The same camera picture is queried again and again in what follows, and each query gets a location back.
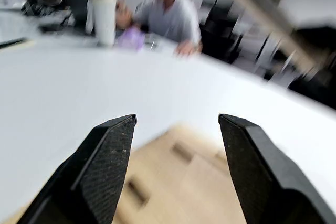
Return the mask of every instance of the gray t-shirt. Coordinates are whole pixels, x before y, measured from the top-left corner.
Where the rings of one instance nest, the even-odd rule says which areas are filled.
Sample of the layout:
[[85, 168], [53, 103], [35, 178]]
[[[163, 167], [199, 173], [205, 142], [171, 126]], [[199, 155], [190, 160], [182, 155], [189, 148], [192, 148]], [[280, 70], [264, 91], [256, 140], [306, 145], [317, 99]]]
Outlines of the gray t-shirt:
[[166, 11], [162, 0], [145, 0], [136, 10], [133, 20], [148, 25], [150, 32], [176, 42], [189, 40], [198, 45], [201, 40], [193, 0], [175, 0]]

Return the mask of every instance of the man's hand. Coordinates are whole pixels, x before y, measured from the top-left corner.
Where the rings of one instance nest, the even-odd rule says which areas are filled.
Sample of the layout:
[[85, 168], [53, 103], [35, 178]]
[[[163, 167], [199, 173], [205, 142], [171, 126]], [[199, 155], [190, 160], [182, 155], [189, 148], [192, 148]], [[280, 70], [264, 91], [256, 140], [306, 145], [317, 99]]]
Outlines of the man's hand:
[[115, 24], [121, 29], [126, 29], [132, 24], [132, 12], [127, 8], [122, 0], [117, 1]]
[[202, 46], [195, 46], [194, 43], [192, 43], [191, 41], [184, 41], [182, 43], [180, 43], [177, 48], [176, 48], [176, 52], [179, 55], [191, 55], [195, 52], [200, 52], [202, 50]]

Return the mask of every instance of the white tabletop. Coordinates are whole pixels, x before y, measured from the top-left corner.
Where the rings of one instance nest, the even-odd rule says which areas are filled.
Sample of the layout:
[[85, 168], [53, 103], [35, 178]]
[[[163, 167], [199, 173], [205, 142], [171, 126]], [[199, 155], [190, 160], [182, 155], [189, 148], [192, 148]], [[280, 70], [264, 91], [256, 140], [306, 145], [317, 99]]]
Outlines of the white tabletop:
[[0, 221], [26, 205], [106, 120], [136, 114], [133, 148], [177, 123], [223, 146], [218, 114], [262, 126], [336, 212], [336, 113], [231, 65], [45, 36], [0, 52]]

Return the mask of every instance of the man's arm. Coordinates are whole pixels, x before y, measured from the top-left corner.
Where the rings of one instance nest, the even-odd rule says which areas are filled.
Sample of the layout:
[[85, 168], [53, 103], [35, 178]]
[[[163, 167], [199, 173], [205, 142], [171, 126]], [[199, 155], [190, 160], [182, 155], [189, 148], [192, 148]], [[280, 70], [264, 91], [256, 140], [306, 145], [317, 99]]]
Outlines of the man's arm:
[[142, 24], [148, 22], [149, 9], [151, 6], [150, 0], [145, 0], [139, 5], [134, 15], [127, 8], [123, 1], [117, 1], [116, 21], [118, 28], [126, 29], [130, 26], [141, 27]]
[[182, 26], [182, 42], [178, 45], [176, 52], [182, 55], [190, 55], [202, 51], [201, 32], [197, 15], [186, 17]]

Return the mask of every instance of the white cup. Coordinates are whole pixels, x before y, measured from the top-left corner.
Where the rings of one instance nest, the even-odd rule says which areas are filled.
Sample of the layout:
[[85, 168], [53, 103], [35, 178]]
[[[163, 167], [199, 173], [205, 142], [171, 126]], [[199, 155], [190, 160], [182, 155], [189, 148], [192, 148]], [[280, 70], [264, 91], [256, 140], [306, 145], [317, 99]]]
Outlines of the white cup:
[[91, 0], [96, 37], [101, 45], [113, 46], [114, 44], [116, 3], [117, 0]]

